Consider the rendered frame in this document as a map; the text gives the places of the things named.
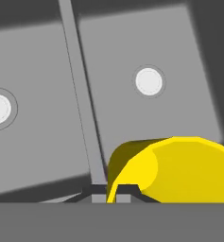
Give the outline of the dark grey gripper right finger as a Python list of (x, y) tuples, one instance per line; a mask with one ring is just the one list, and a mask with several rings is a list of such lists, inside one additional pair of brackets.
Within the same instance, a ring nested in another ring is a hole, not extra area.
[(115, 195), (116, 203), (158, 203), (156, 199), (152, 199), (143, 195), (137, 184), (119, 184)]

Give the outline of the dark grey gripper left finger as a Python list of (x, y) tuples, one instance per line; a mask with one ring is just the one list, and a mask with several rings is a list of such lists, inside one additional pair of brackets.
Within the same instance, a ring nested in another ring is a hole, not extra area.
[(92, 184), (89, 187), (84, 187), (80, 194), (69, 198), (65, 203), (105, 203), (106, 202), (106, 185)]

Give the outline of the yellow cup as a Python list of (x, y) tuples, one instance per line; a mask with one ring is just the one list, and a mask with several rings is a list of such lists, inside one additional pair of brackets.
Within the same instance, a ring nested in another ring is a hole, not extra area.
[(224, 203), (224, 146), (197, 136), (126, 142), (108, 164), (108, 203), (120, 185), (161, 203)]

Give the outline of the grey double basin sink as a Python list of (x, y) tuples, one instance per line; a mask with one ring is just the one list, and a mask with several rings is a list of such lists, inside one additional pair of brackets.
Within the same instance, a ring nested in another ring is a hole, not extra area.
[(108, 185), (130, 141), (224, 146), (224, 0), (0, 0), (0, 202)]

